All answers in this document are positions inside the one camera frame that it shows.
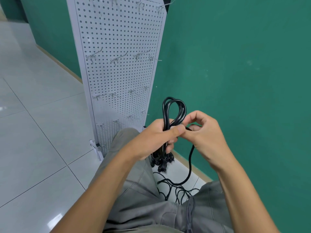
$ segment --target forearm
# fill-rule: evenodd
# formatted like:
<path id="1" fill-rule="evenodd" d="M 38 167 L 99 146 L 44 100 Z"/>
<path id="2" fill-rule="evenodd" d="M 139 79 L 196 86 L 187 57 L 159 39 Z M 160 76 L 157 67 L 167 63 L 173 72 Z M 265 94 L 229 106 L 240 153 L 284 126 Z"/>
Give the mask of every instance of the forearm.
<path id="1" fill-rule="evenodd" d="M 279 232 L 246 172 L 235 158 L 217 173 L 235 232 Z"/>
<path id="2" fill-rule="evenodd" d="M 120 150 L 51 232 L 102 232 L 109 212 L 135 162 L 131 151 Z"/>

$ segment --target perforated metal panel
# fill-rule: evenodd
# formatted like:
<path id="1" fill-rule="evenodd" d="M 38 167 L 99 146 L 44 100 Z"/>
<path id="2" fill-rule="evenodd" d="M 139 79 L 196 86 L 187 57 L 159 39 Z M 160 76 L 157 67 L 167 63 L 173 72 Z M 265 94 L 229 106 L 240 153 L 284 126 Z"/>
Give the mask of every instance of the perforated metal panel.
<path id="1" fill-rule="evenodd" d="M 120 129 L 141 131 L 145 125 L 166 17 L 159 6 L 164 3 L 67 3 L 95 142 L 105 154 Z"/>

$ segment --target hand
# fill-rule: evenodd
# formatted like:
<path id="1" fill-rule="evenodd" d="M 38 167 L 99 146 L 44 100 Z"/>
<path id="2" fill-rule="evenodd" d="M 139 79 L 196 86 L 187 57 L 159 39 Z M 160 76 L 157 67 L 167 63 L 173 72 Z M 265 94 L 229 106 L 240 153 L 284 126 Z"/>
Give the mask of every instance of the hand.
<path id="1" fill-rule="evenodd" d="M 183 125 L 193 122 L 202 126 L 190 125 L 192 131 L 186 130 L 181 137 L 190 141 L 213 169 L 217 170 L 232 158 L 235 159 L 216 119 L 201 111 L 194 111 L 185 117 Z"/>
<path id="2" fill-rule="evenodd" d="M 136 158 L 143 160 L 151 153 L 155 152 L 164 143 L 168 142 L 166 153 L 169 153 L 174 148 L 174 143 L 177 137 L 184 133 L 185 126 L 180 124 L 171 127 L 168 131 L 163 131 L 163 119 L 157 119 L 143 130 L 137 137 L 131 140 L 124 149 L 130 149 Z"/>

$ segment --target cable bundle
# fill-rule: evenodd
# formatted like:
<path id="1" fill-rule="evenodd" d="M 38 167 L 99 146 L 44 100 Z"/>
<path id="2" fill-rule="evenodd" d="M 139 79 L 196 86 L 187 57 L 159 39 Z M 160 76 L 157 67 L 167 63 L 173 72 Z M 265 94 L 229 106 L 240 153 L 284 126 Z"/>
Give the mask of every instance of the cable bundle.
<path id="1" fill-rule="evenodd" d="M 179 112 L 177 117 L 171 122 L 169 123 L 169 107 L 173 104 L 173 103 L 177 103 L 178 107 L 179 107 Z M 164 128 L 163 131 L 167 131 L 169 130 L 172 126 L 177 126 L 179 124 L 182 123 L 182 121 L 184 120 L 184 118 L 186 117 L 187 114 L 187 108 L 186 105 L 183 101 L 175 99 L 173 97 L 167 97 L 165 98 L 165 100 L 162 103 L 162 112 L 163 112 L 163 119 L 164 119 Z M 186 195 L 188 198 L 191 196 L 191 191 L 192 190 L 185 190 L 184 187 L 182 186 L 182 184 L 186 183 L 191 175 L 191 169 L 192 169 L 192 165 L 191 165 L 191 156 L 194 150 L 194 145 L 192 145 L 191 151 L 189 153 L 189 173 L 188 176 L 186 177 L 186 179 L 184 181 L 182 181 L 181 183 L 174 183 L 172 182 L 170 179 L 165 178 L 165 176 L 163 176 L 160 172 L 166 172 L 166 168 L 167 168 L 167 163 L 171 163 L 172 161 L 174 161 L 174 155 L 172 153 L 166 154 L 165 150 L 167 147 L 167 142 L 165 144 L 163 144 L 159 149 L 157 149 L 155 152 L 153 152 L 151 154 L 151 166 L 154 167 L 155 165 L 159 166 L 158 167 L 158 171 L 159 172 L 154 172 L 154 173 L 158 173 L 160 174 L 162 177 L 164 177 L 163 180 L 158 181 L 157 184 L 160 184 L 161 182 L 164 182 L 166 184 L 169 185 L 169 193 L 167 196 L 165 196 L 165 194 L 163 192 L 159 192 L 161 194 L 163 194 L 165 196 L 165 200 L 167 201 L 169 194 L 171 192 L 172 187 L 176 187 L 175 190 L 175 194 L 176 194 L 176 202 L 178 201 L 178 203 L 181 203 L 183 197 Z M 183 191 L 184 194 L 181 198 L 181 200 L 179 201 L 178 199 L 178 194 L 180 191 Z"/>

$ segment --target pants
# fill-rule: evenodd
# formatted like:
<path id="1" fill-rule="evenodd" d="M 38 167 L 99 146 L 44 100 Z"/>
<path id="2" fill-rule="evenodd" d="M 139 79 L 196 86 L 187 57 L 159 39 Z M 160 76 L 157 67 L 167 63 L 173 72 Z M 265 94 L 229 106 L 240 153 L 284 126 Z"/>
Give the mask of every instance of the pants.
<path id="1" fill-rule="evenodd" d="M 110 151 L 91 183 L 119 150 L 138 134 L 134 128 L 125 128 L 116 134 Z M 206 183 L 197 194 L 181 205 L 163 201 L 157 189 L 150 159 L 151 157 L 148 157 L 136 162 L 131 169 L 111 209 L 104 230 L 125 230 L 160 224 L 182 232 L 233 232 L 219 181 Z"/>

